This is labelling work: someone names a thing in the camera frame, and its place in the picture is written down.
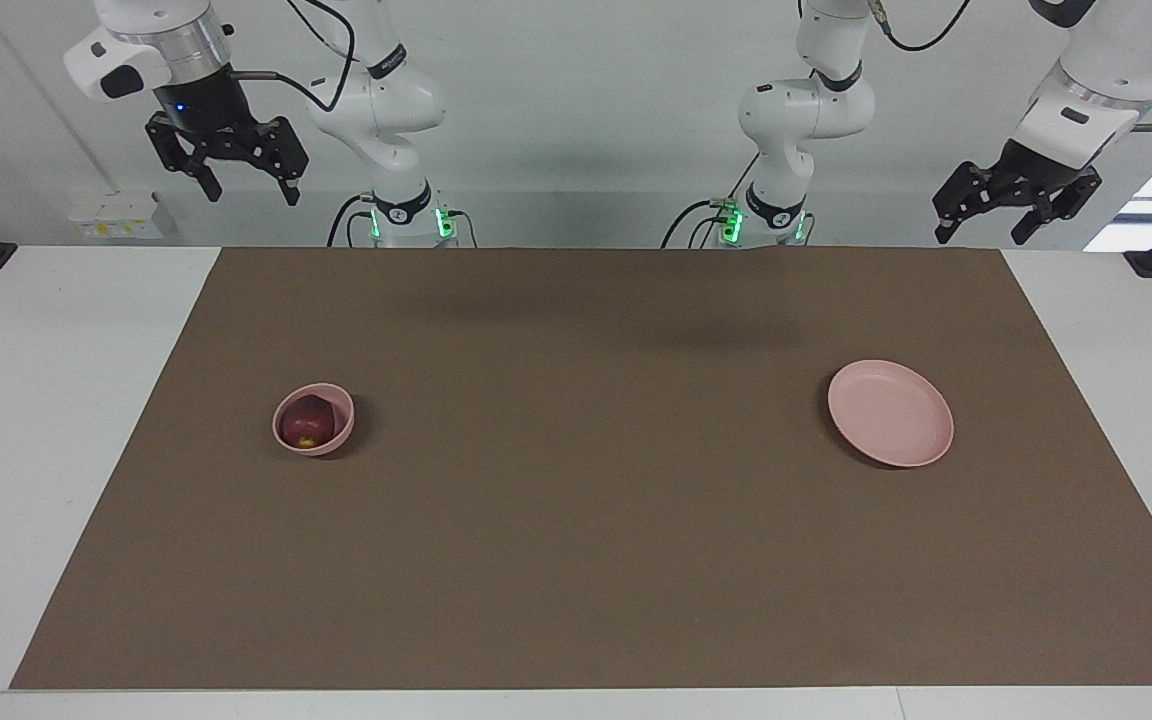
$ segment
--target apple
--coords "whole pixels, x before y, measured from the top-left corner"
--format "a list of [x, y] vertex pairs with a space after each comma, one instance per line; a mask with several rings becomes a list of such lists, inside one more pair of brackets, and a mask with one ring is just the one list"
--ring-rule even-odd
[[316, 395], [291, 402], [279, 422], [283, 442], [297, 450], [313, 450], [335, 437], [335, 415], [332, 404]]

